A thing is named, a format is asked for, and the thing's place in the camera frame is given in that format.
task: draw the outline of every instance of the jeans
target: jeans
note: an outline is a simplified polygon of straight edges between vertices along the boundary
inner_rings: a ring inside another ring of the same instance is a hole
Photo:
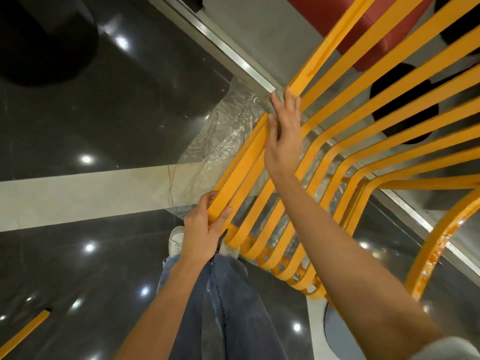
[[[179,256],[163,263],[159,291]],[[226,360],[287,360],[279,336],[258,293],[250,286],[247,269],[238,260],[215,254],[200,272],[191,291],[169,360],[201,360],[204,293],[215,309]]]

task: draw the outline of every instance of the clear plastic wrap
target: clear plastic wrap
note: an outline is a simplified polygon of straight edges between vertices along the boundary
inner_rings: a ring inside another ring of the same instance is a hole
[[[251,134],[255,127],[255,122],[265,112],[266,109],[262,106],[257,96],[242,82],[234,78],[228,94],[214,108],[201,132],[179,160],[180,165],[197,163],[198,167],[190,174],[188,181],[180,187],[180,192],[177,192],[177,194],[184,197],[192,197],[192,199],[190,199],[191,203],[197,202],[200,195],[208,191],[208,188],[202,191],[199,190],[199,187],[211,188],[216,184],[221,174]],[[306,152],[317,136],[315,132],[307,135],[304,139],[302,154]],[[304,187],[307,187],[324,154],[324,151],[320,150],[310,165],[307,174],[302,180]],[[331,164],[328,171],[329,174],[334,173],[338,163],[339,161],[334,161],[334,164]],[[178,171],[176,170],[176,167],[178,167],[178,165],[173,166],[173,168],[171,168],[173,171],[170,172],[173,181],[176,178],[176,174],[182,174],[180,169],[178,169]],[[237,226],[242,224],[250,207],[255,202],[256,196],[261,192],[267,180],[268,175],[264,171],[257,179],[254,188],[233,218],[233,224]],[[327,185],[328,179],[325,177],[314,196],[317,202],[320,201]],[[330,203],[331,212],[336,208],[342,193],[343,187],[337,190],[334,199]],[[251,236],[258,237],[278,201],[279,196],[274,192],[250,231]],[[170,209],[170,211],[177,217],[184,218],[192,209],[192,206],[193,205],[184,205],[174,207]],[[289,219],[287,215],[284,214],[267,243],[270,248],[275,248],[288,222]],[[298,243],[297,236],[294,235],[285,251],[285,257],[291,258],[297,249]]]

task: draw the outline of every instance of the forearm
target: forearm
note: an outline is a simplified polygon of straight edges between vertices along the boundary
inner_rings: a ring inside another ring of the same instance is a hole
[[[128,334],[115,360],[169,358],[190,293],[202,267],[185,262],[180,257],[164,287]]]
[[[294,176],[273,180],[319,278],[367,357],[407,359],[441,337],[403,285]]]

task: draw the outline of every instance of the white sneaker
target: white sneaker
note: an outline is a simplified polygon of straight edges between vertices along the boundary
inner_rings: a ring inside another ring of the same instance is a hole
[[[234,259],[239,258],[240,248],[234,250],[229,248],[225,243],[225,238],[223,238],[222,243],[220,244],[220,249],[218,250],[220,255],[231,256]]]
[[[168,238],[168,256],[170,258],[182,252],[184,234],[185,226],[177,226],[170,232],[170,237]]]

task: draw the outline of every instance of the red cushion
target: red cushion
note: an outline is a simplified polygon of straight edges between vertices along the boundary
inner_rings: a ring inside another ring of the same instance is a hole
[[[322,35],[326,36],[354,0],[288,0],[297,11]],[[397,0],[375,0],[362,15],[337,50],[345,52],[365,33]],[[398,25],[376,43],[355,63],[357,71],[365,71],[393,49],[409,33],[433,0],[423,0]]]

